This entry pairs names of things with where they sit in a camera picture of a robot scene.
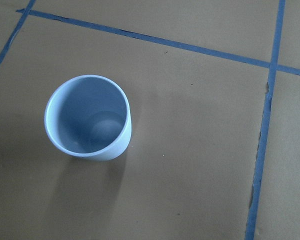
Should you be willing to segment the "blue plastic cup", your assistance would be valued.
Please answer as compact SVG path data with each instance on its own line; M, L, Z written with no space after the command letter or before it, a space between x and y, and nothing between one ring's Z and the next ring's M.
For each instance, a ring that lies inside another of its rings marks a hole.
M131 140L129 100L118 84L104 76L77 76L50 97L44 127L63 153L92 161L113 160Z

